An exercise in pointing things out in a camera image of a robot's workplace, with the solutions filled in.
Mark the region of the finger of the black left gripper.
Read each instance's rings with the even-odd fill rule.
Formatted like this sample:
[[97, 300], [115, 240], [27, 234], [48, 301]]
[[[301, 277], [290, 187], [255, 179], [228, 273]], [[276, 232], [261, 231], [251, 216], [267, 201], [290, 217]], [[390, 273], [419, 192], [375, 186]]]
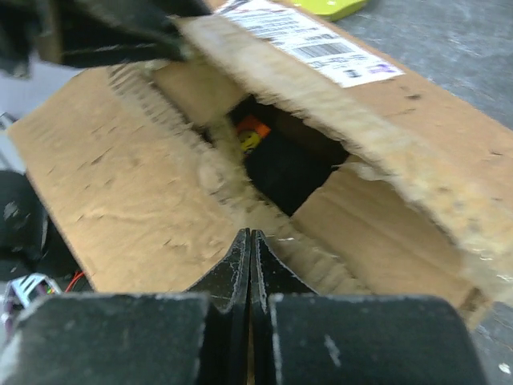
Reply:
[[33, 1], [41, 59], [86, 68], [153, 59], [185, 61], [176, 16], [155, 1]]

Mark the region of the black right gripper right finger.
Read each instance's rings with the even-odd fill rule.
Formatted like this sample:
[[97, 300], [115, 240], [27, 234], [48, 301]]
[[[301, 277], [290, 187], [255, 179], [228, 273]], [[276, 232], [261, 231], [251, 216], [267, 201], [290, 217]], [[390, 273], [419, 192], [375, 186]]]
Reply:
[[430, 295], [321, 295], [252, 232], [258, 384], [484, 384], [464, 321]]

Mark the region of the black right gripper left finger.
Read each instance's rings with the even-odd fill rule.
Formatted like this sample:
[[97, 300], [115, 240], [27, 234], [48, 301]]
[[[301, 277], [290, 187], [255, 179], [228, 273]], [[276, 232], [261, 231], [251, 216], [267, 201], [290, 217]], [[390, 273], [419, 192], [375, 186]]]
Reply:
[[4, 384], [244, 384], [251, 236], [183, 293], [61, 294], [24, 310]]

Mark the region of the brown cardboard express box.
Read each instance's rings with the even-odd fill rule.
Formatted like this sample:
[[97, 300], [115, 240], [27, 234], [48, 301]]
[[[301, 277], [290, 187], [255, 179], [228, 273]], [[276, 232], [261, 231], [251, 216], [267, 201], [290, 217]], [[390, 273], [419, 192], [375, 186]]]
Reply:
[[[202, 1], [185, 61], [78, 69], [9, 135], [103, 292], [183, 290], [260, 229], [323, 294], [512, 301], [512, 134], [289, 1]], [[236, 126], [271, 132], [247, 156]]]

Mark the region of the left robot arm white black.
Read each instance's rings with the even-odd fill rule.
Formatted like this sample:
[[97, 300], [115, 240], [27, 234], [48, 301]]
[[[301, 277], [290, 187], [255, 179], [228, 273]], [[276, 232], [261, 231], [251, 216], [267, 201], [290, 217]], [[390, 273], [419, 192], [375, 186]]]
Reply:
[[[202, 1], [3, 1], [1, 70], [30, 74], [30, 56], [73, 69], [185, 61], [176, 18], [209, 15]], [[67, 275], [72, 257], [24, 172], [1, 171], [1, 279]]]

